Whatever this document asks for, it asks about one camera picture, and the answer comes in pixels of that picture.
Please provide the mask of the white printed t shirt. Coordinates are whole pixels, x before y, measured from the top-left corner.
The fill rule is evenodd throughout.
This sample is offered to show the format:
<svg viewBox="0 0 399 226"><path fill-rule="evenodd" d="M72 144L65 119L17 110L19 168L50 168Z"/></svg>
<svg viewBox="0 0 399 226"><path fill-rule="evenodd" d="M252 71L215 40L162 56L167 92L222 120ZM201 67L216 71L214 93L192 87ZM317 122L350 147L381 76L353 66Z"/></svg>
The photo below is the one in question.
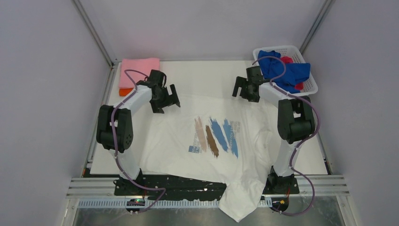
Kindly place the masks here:
<svg viewBox="0 0 399 226"><path fill-rule="evenodd" d="M258 206L279 137L271 105L241 98L180 96L180 106L133 116L142 171L226 184L219 209L236 222Z"/></svg>

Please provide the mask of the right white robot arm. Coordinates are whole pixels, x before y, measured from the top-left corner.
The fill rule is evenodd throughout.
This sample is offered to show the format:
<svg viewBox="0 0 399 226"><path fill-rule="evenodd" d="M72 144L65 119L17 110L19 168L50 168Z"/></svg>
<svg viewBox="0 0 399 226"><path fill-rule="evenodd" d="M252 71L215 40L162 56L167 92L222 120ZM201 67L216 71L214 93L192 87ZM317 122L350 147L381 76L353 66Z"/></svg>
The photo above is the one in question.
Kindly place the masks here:
<svg viewBox="0 0 399 226"><path fill-rule="evenodd" d="M277 131L281 144L276 162L267 177L266 194L298 194L294 176L297 154L303 142L314 134L316 125L308 96L287 94L261 74L259 66L246 69L246 77L236 77L232 95L249 102L265 99L277 107Z"/></svg>

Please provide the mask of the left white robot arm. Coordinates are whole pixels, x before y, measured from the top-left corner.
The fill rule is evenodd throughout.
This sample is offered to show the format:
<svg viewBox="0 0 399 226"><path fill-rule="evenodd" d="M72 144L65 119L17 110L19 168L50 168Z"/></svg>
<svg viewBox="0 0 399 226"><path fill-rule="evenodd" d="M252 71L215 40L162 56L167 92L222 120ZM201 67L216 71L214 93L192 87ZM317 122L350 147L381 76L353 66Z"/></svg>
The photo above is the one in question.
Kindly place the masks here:
<svg viewBox="0 0 399 226"><path fill-rule="evenodd" d="M167 76L159 70L151 70L143 80L134 82L133 90L115 105L102 105L99 109L96 141L110 151L120 172L120 180L133 195L143 190L160 191L165 188L149 188L138 178L141 169L129 148L134 140L133 115L149 103L153 113L164 113L172 105L180 107L175 86L166 87Z"/></svg>

